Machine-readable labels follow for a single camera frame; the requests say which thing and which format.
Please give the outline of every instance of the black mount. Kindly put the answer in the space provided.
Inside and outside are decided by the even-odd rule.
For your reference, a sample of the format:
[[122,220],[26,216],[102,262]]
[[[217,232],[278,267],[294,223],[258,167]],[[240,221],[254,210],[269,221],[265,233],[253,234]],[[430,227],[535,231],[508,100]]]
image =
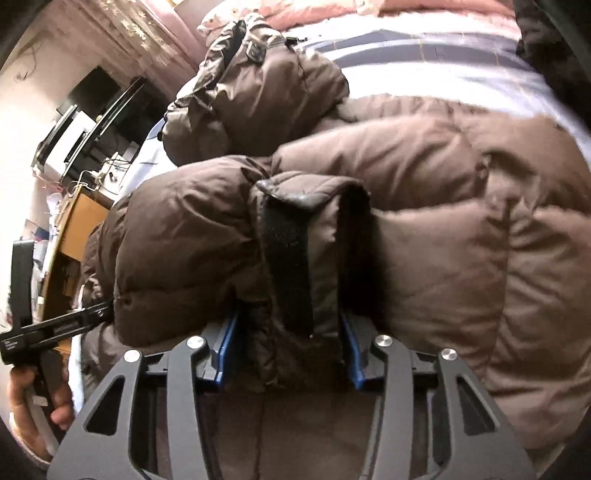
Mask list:
[[36,367],[39,374],[33,386],[25,391],[25,399],[33,422],[53,454],[65,432],[51,419],[54,410],[51,395],[62,383],[61,356],[53,349],[61,340],[92,330],[112,320],[112,303],[68,313],[41,323],[33,323],[31,308],[31,276],[33,268],[32,240],[17,241],[12,246],[11,296],[12,329],[0,334],[0,356],[6,365]]
[[[132,444],[140,430],[147,438],[155,436],[150,415],[147,421],[137,420],[146,403],[154,413],[144,391],[146,382],[154,380],[167,387],[172,479],[222,479],[196,399],[221,389],[236,350],[238,317],[208,326],[170,352],[144,357],[128,351],[72,425],[48,480],[162,480],[154,473],[155,443],[150,440],[140,454]],[[390,336],[377,335],[371,321],[362,317],[344,316],[342,326],[354,384],[382,392],[362,479],[536,478],[507,420],[456,352],[414,352]],[[416,415],[421,402],[424,421]],[[427,446],[423,453],[418,452],[421,438]]]

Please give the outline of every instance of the black velcro strap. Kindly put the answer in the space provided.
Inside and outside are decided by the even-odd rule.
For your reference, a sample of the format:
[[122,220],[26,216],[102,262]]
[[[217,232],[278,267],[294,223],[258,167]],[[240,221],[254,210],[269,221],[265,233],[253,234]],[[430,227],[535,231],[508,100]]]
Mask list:
[[576,433],[540,480],[588,480],[591,478],[591,408]]
[[314,317],[310,297],[308,222],[312,212],[270,195],[259,210],[261,244],[271,276],[275,301],[290,332],[310,336]]

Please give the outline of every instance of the wooden desk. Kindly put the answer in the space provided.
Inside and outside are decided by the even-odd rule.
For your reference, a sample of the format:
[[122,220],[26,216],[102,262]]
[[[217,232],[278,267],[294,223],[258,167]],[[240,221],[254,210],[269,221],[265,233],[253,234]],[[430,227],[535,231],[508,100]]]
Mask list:
[[63,199],[56,217],[58,235],[43,280],[38,316],[48,320],[67,313],[72,307],[80,275],[80,262],[88,237],[107,216],[108,210],[95,202],[82,185]]

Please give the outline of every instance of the metal bolt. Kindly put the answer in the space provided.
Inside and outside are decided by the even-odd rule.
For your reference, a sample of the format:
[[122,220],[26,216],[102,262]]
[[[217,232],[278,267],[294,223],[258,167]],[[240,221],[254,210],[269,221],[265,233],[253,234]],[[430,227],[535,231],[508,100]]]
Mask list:
[[205,339],[199,335],[192,336],[187,339],[187,346],[194,350],[200,349],[205,344]]
[[378,346],[390,346],[394,341],[390,335],[378,335],[375,338],[375,343],[377,343]]
[[127,350],[125,352],[125,355],[123,356],[123,359],[126,362],[132,364],[134,362],[137,362],[139,360],[139,357],[141,357],[141,354],[137,350]]
[[441,356],[444,360],[449,360],[451,362],[457,358],[457,352],[453,348],[444,348],[441,351]]

